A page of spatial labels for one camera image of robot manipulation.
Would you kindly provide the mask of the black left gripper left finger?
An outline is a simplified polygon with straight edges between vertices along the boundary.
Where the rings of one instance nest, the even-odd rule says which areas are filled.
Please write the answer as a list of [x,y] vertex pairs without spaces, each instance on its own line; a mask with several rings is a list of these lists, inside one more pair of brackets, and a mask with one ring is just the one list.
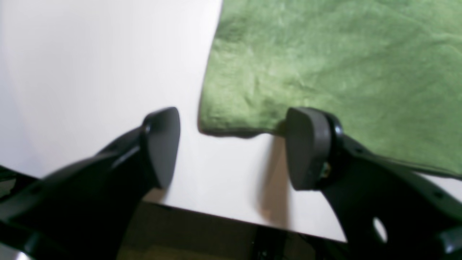
[[2,260],[114,260],[137,205],[173,178],[178,109],[43,179],[1,167]]

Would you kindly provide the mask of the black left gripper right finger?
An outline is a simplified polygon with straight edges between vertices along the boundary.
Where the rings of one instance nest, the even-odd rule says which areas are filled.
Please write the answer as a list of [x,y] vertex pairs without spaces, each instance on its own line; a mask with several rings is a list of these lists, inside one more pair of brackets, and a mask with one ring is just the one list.
[[310,107],[287,110],[285,147],[292,187],[324,195],[353,259],[461,259],[461,202],[426,176],[461,177],[374,154]]

